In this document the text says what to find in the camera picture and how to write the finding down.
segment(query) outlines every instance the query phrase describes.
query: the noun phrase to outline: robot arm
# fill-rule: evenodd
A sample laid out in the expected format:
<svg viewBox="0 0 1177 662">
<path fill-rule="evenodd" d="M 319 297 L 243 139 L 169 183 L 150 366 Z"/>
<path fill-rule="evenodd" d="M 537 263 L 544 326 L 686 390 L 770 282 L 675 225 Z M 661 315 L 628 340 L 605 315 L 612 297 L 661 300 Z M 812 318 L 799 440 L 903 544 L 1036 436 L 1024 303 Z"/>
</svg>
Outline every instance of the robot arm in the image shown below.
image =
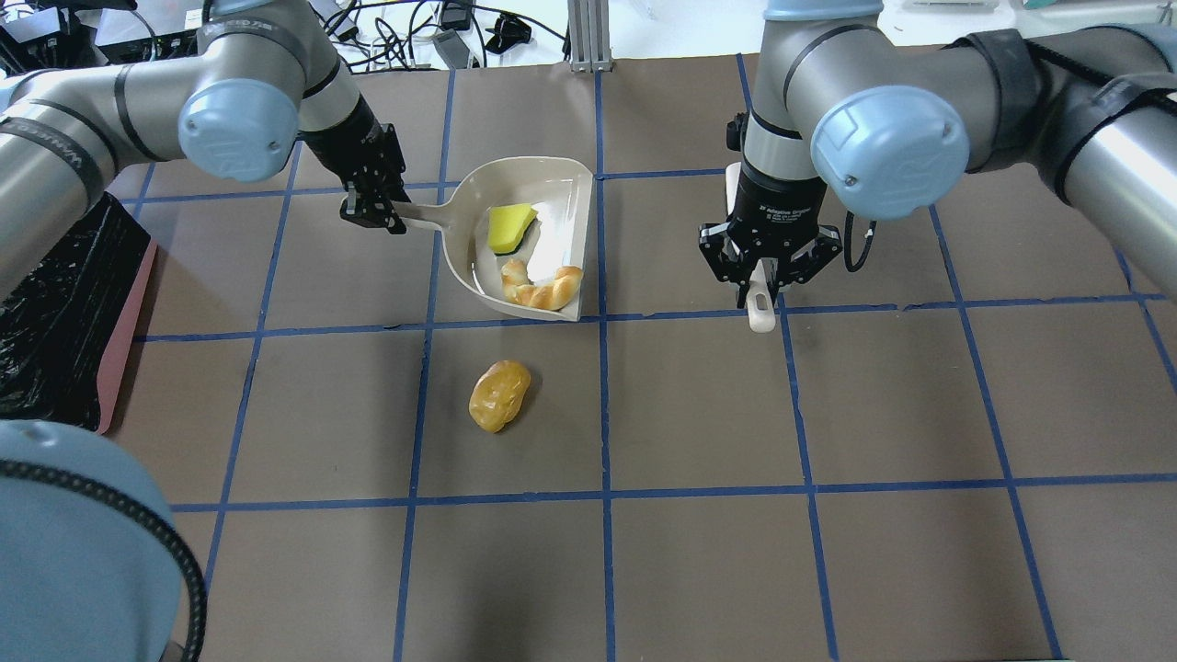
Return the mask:
<svg viewBox="0 0 1177 662">
<path fill-rule="evenodd" d="M 734 210 L 699 238 L 740 307 L 760 265 L 776 299 L 840 252 L 838 230 L 817 223 L 827 186 L 851 212 L 892 220 L 965 172 L 1019 161 L 1177 296 L 1177 104 L 1165 97 L 1177 32 L 1002 31 L 912 55 L 878 31 L 882 9 L 769 4 L 751 117 L 729 132 L 743 151 Z"/>
<path fill-rule="evenodd" d="M 281 171 L 297 137 L 339 176 L 340 214 L 404 232 L 404 158 L 304 0 L 219 0 L 199 57 L 0 82 L 0 297 L 124 167 L 187 158 L 225 178 Z"/>
</svg>

